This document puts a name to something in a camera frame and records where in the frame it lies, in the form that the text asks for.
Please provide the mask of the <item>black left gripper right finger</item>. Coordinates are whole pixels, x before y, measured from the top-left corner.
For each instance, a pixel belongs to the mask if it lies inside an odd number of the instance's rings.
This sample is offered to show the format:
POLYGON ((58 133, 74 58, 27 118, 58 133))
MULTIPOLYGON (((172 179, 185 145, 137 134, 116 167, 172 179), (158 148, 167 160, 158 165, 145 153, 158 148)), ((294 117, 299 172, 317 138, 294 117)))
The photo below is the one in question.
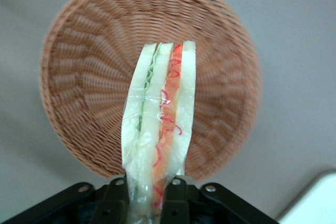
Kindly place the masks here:
POLYGON ((161 223, 202 223, 198 213, 199 192, 191 177, 174 177, 167 185, 161 223))

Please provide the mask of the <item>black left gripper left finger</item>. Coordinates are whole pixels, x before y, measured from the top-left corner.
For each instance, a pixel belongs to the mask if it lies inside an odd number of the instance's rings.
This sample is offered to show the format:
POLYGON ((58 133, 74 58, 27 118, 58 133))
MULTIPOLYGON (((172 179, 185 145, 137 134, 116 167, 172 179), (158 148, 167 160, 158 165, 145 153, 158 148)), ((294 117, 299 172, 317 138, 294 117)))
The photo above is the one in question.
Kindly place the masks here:
POLYGON ((126 223, 128 206, 127 179, 125 177, 117 177, 109 185, 106 185, 103 197, 99 200, 90 223, 126 223))

